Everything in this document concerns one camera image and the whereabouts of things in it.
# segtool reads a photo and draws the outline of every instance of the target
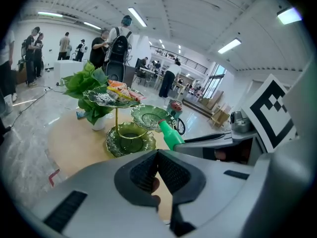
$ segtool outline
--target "green glass plate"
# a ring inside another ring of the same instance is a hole
[[[143,95],[137,90],[131,89],[131,91],[136,92],[138,94]],[[99,106],[108,107],[108,108],[129,108],[140,105],[141,103],[138,101],[127,101],[121,102],[114,100],[108,93],[107,87],[101,86],[97,87],[93,90],[85,91],[83,93],[84,96],[87,96],[91,102],[97,103]]]
[[[159,127],[159,121],[165,119],[172,128],[176,125],[174,117],[167,111],[151,105],[140,105],[131,110],[133,121],[146,130],[162,132]]]
[[[136,137],[146,131],[134,122],[124,122],[119,124],[118,128],[120,134],[125,137]],[[117,158],[131,153],[154,150],[156,149],[156,140],[150,131],[140,138],[125,139],[120,137],[113,127],[107,133],[106,146],[108,151]]]

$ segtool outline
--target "window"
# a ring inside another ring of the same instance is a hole
[[[220,64],[216,65],[215,70],[213,71],[212,76],[209,78],[206,89],[204,93],[204,98],[212,98],[216,93],[216,89],[220,85],[222,78],[226,73],[226,69]]]

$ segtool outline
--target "green plant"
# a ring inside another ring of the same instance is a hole
[[[83,92],[93,90],[96,87],[105,86],[107,76],[101,68],[95,70],[95,67],[89,61],[85,64],[84,69],[73,76],[63,78],[67,88],[65,95],[78,100],[78,106],[85,110],[85,117],[93,125],[97,119],[105,116],[112,111],[111,108],[101,107],[98,104],[91,102]]]

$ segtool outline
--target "railing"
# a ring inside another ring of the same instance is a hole
[[[206,72],[206,70],[208,70],[206,67],[202,66],[199,63],[196,63],[195,61],[192,61],[186,57],[183,57],[179,54],[176,54],[174,52],[165,50],[165,49],[161,49],[161,48],[157,48],[154,46],[151,46],[151,50],[152,52],[155,52],[158,55],[161,55],[163,57],[167,57],[167,58],[171,58],[173,60],[178,59],[180,61],[181,64],[185,64],[189,67],[191,67],[192,69],[196,69],[197,71],[201,72],[202,74],[204,74]]]

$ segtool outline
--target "round wooden table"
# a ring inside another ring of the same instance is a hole
[[[78,120],[76,112],[63,115],[54,122],[49,132],[48,147],[50,156],[59,168],[67,175],[72,176],[79,170],[97,162],[112,159],[112,154],[105,147],[107,132],[115,126],[115,118],[107,119],[104,130],[93,131],[86,119]],[[130,115],[119,111],[118,123],[132,121]],[[168,149],[163,134],[152,131],[157,141],[157,149]],[[172,195],[157,173],[160,186],[153,195],[161,198],[158,214],[162,220],[169,220],[171,215]]]

